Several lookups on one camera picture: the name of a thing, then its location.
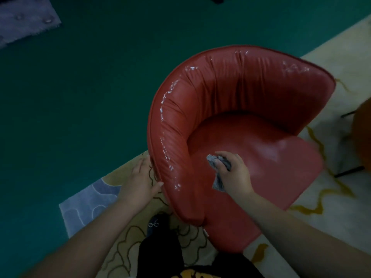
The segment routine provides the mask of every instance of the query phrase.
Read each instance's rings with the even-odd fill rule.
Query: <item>shoe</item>
[[[148,222],[147,237],[153,233],[170,230],[170,216],[166,213],[154,215]]]

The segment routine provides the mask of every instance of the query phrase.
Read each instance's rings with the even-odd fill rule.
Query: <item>person's left hand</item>
[[[131,171],[128,182],[121,187],[118,194],[118,202],[129,205],[134,212],[143,210],[152,198],[161,191],[163,182],[157,182],[151,186],[148,176],[150,172],[151,160],[148,155],[139,160]]]

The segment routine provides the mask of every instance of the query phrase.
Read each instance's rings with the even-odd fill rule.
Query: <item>red leather chair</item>
[[[242,252],[260,235],[248,215],[212,189],[206,156],[239,154],[255,192],[287,209],[323,168],[317,150],[297,137],[335,89],[324,69],[256,46],[204,51],[183,62],[157,91],[147,142],[174,213],[203,226],[220,251]]]

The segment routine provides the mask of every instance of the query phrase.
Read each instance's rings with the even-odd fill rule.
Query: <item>green carpet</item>
[[[0,50],[4,277],[67,240],[60,202],[146,150],[176,65],[230,44],[302,56],[371,13],[371,0],[51,2],[60,28]]]

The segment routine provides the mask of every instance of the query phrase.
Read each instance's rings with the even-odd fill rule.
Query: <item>chair backrest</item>
[[[334,89],[335,80],[324,69],[256,46],[216,48],[179,65],[155,95],[147,131],[148,149],[168,201],[189,199],[188,206],[174,212],[195,225],[202,223],[187,147],[188,137],[202,121],[223,112],[246,111],[297,135]]]

